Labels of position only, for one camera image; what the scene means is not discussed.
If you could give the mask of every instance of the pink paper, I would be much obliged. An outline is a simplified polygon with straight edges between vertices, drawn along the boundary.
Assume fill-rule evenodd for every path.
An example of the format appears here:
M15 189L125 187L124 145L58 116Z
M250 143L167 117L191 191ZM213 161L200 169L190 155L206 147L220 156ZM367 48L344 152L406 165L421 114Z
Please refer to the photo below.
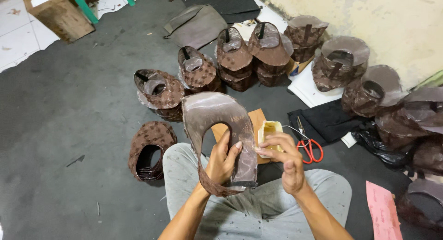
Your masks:
M391 192L366 181L366 197L374 225L374 240L403 240Z

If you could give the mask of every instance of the gray floor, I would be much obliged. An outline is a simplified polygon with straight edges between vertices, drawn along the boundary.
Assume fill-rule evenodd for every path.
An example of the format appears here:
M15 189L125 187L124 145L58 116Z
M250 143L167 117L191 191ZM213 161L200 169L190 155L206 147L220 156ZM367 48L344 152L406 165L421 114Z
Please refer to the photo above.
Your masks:
M57 41L0 74L0 222L5 240L155 239L169 222L162 181L137 182L127 166L129 143L142 123L160 120L142 106L132 79L153 68L176 75L177 52L163 25L184 8L180 0L137 0L105 14L96 31L66 45ZM202 49L213 55L214 44ZM228 90L248 111L288 123L286 113L307 108L285 85L256 83L244 93ZM172 123L179 142L189 142ZM209 152L211 133L204 143ZM324 148L322 168L343 175L353 197L346 229L373 239L366 203L369 180L398 195L410 182L363 147L342 142ZM66 167L85 155L83 162ZM260 167L260 181L277 178ZM97 215L100 203L100 216ZM440 239L402 221L403 239Z

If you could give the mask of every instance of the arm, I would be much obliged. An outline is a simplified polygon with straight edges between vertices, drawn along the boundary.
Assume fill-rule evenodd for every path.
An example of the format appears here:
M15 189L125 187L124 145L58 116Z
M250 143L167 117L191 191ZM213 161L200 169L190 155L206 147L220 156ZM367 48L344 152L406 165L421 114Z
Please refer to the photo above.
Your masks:
M280 145L285 152L282 153L265 148L274 145ZM306 182L303 171L302 154L298 151L290 135L285 133L268 135L266 141L256 148L256 152L284 163L284 173L282 175L283 188L288 194L291 194L299 204L316 240L353 239L343 226L326 210Z
M234 170L235 159L241 152L242 142L237 142L231 147L228 154L229 130L227 130L219 142L212 148L211 156L206 167L206 173L212 181L223 184L229 180ZM188 200L169 222L159 237L159 240L194 239L198 225L202 220L206 203L210 194L203 186L197 183Z

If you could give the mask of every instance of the red scissors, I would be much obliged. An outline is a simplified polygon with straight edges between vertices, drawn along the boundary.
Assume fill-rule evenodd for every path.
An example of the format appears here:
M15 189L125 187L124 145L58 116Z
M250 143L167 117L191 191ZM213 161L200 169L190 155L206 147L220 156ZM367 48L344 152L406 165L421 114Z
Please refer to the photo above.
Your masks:
M323 159L323 148L316 141L314 141L313 139L310 139L310 140L308 140L308 144L307 144L307 145L309 145L309 151L308 151L308 149L306 147L307 145L305 145L305 143L303 141L303 137L306 137L306 132L303 129L303 125L302 125L302 122L300 121L300 117L297 117L297 124L299 126L300 133L302 134L301 140L297 143L297 148L303 147L307 153L307 156L310 158L310 161L303 160L303 163L304 164L311 164L313 161L320 162ZM314 153L312 152L312 143L317 145L318 149L320 150L320 158L318 160L314 158Z

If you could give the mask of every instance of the black plastic bag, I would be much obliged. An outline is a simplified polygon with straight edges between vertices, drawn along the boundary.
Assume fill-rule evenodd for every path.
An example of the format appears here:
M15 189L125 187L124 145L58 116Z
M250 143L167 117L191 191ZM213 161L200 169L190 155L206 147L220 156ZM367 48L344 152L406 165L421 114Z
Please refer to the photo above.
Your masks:
M369 152L380 158L389 169L405 169L412 162L412 148L392 150L381 141L375 126L371 123L362 124L352 132L352 137Z

